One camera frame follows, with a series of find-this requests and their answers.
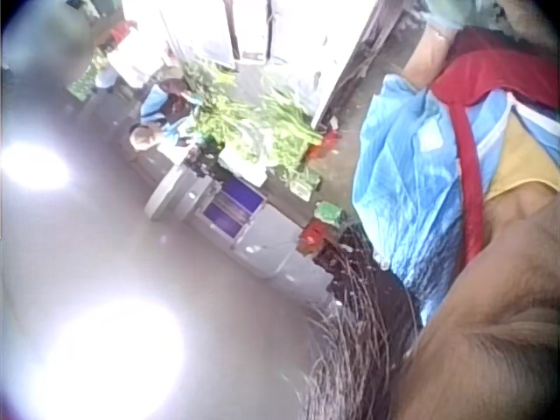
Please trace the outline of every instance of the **yellow fabric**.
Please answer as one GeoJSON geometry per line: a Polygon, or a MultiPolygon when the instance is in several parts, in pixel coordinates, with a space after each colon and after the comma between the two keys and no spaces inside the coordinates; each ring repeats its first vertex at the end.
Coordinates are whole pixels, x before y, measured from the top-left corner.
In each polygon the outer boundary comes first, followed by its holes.
{"type": "Polygon", "coordinates": [[[542,182],[559,192],[560,170],[512,113],[507,120],[500,164],[485,200],[534,181],[542,182]]]}

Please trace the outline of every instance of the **blue cloth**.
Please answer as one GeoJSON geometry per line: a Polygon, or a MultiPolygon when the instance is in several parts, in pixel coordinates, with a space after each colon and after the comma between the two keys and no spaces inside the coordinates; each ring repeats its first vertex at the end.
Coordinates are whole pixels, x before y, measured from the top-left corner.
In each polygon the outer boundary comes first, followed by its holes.
{"type": "MultiPolygon", "coordinates": [[[[168,98],[169,95],[158,84],[155,84],[140,108],[140,123],[146,124],[165,118],[165,115],[156,111],[161,109],[168,98]]],[[[166,143],[175,145],[181,137],[193,136],[190,131],[196,125],[194,117],[197,114],[199,105],[202,104],[202,100],[191,95],[188,101],[193,105],[193,111],[189,116],[181,118],[173,124],[167,122],[161,127],[166,143]]],[[[202,138],[198,134],[195,134],[195,136],[199,139],[202,138]]]]}
{"type": "MultiPolygon", "coordinates": [[[[500,162],[512,99],[495,90],[467,110],[484,192],[500,162]]],[[[558,163],[557,133],[520,117],[558,163]]],[[[451,286],[462,245],[459,171],[447,107],[430,91],[388,75],[361,129],[353,205],[375,253],[422,302],[424,322],[451,286]]]]}

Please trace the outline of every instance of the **skin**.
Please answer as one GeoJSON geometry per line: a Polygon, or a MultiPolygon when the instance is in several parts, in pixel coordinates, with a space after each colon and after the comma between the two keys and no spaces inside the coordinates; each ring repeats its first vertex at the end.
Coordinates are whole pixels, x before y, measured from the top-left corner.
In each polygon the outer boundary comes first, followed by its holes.
{"type": "MultiPolygon", "coordinates": [[[[413,86],[438,75],[455,33],[427,27],[403,72],[413,86]]],[[[405,362],[397,420],[538,418],[557,396],[560,198],[527,183],[488,201],[485,219],[487,246],[405,362]]]]}

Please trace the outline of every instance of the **red strap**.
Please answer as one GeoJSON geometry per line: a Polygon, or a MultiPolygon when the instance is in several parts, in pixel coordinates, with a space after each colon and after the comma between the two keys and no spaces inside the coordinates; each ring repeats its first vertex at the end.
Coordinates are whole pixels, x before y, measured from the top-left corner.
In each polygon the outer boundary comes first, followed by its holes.
{"type": "Polygon", "coordinates": [[[510,50],[469,52],[455,59],[431,90],[449,105],[457,141],[465,214],[465,261],[481,250],[484,199],[480,163],[466,107],[497,88],[516,92],[551,108],[558,105],[558,74],[547,60],[510,50]]]}

